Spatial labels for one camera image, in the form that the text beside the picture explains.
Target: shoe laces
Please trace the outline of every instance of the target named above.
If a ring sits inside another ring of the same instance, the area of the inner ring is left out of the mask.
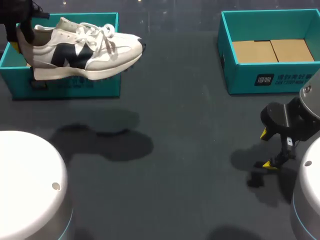
[[[83,22],[81,26],[76,29],[77,42],[85,41],[88,45],[95,45],[95,51],[92,58],[100,55],[104,43],[107,45],[108,39],[113,38],[115,35],[115,27],[111,24],[106,24],[103,27]]]

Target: open cardboard box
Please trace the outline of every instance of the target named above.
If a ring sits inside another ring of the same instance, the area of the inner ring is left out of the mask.
[[[320,68],[317,9],[223,11],[218,50],[230,94],[298,92]]]

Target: shoe sole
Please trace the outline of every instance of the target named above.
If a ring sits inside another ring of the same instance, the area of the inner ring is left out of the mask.
[[[37,81],[57,80],[57,79],[71,77],[71,76],[84,77],[92,81],[102,80],[102,79],[112,77],[128,69],[133,64],[135,64],[141,56],[142,56],[142,53],[135,59],[125,64],[122,64],[114,68],[105,69],[105,70],[89,71],[89,70],[84,70],[76,67],[65,66],[65,67],[56,67],[56,68],[34,68],[33,74],[34,74],[34,79]]]

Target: teal box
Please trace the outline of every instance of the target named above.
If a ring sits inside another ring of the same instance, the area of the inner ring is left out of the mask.
[[[112,24],[118,31],[118,13],[55,13],[49,19],[35,18],[32,25],[55,27],[60,17],[97,26]],[[98,81],[84,77],[66,77],[58,80],[35,81],[32,69],[21,54],[8,43],[0,60],[0,74],[13,99],[65,99],[119,97],[121,74]]]
[[[232,42],[304,39],[309,62],[239,63]],[[317,9],[223,11],[217,46],[230,94],[295,93],[320,68]]]

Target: logo on box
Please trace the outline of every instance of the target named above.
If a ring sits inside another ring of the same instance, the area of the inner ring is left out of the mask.
[[[256,76],[256,80],[254,85],[255,86],[269,86],[272,83],[272,80],[274,79],[274,74],[258,74]]]

